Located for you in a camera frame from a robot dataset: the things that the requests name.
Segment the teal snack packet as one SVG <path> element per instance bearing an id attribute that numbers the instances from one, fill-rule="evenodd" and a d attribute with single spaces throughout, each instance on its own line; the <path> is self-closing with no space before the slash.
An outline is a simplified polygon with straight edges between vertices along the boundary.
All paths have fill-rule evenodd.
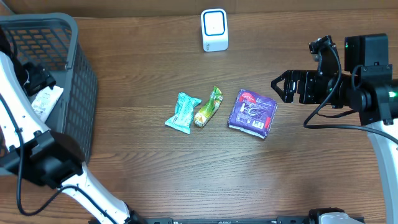
<path id="1" fill-rule="evenodd" d="M 177 97 L 175 114 L 165 122 L 165 125 L 185 134 L 190 134 L 190 126 L 194 117 L 193 112 L 200 103 L 201 99 L 180 92 Z"/>

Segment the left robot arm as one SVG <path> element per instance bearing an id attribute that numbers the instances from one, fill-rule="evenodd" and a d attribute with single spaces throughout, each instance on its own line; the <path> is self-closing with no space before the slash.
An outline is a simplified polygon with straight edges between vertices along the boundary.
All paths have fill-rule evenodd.
<path id="1" fill-rule="evenodd" d="M 17 58 L 16 42 L 1 34 L 1 167 L 17 176 L 16 205 L 31 217 L 60 194 L 88 210 L 96 223 L 145 223 L 128 204 L 112 195 L 89 171 L 79 144 L 69 135 L 52 131 L 33 110 L 25 84 L 41 70 L 27 70 Z M 22 181 L 49 186 L 56 192 L 36 211 L 22 206 Z"/>

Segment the green yellow snack packet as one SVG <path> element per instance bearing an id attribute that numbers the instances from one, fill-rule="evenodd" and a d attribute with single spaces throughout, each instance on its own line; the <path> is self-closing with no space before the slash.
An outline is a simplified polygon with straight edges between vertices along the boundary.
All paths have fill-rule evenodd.
<path id="1" fill-rule="evenodd" d="M 194 116 L 193 122 L 200 128 L 203 128 L 207 122 L 212 118 L 212 116 L 217 112 L 223 101 L 223 93 L 217 87 L 214 86 L 213 91 L 209 97 L 209 100 L 204 106 L 202 106 L 199 111 Z"/>

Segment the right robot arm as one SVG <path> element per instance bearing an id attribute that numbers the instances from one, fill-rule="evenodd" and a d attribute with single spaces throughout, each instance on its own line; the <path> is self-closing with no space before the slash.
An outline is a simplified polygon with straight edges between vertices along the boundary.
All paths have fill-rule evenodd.
<path id="1" fill-rule="evenodd" d="M 299 102 L 317 108 L 307 117 L 305 128 L 365 131 L 373 146 L 384 194 L 386 222 L 397 223 L 397 80 L 392 77 L 387 34 L 345 38 L 345 62 L 341 63 L 331 36 L 308 45 L 316 70 L 286 70 L 271 82 L 283 102 Z M 358 113 L 360 124 L 315 124 L 309 121 L 326 105 L 350 110 L 340 118 Z"/>

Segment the purple pad package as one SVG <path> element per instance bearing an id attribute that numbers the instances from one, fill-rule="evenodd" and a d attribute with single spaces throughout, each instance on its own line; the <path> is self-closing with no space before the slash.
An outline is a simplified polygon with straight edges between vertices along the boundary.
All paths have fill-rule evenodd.
<path id="1" fill-rule="evenodd" d="M 270 133 L 276 111 L 276 100 L 240 89 L 228 118 L 228 127 L 265 139 Z"/>

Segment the white tube with gold cap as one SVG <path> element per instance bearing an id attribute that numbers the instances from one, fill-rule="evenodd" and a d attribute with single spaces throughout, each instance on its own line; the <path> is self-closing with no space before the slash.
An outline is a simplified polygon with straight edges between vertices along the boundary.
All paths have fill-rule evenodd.
<path id="1" fill-rule="evenodd" d="M 55 85 L 53 88 L 48 86 L 36 94 L 31 106 L 42 122 L 46 122 L 62 93 L 63 88 Z"/>

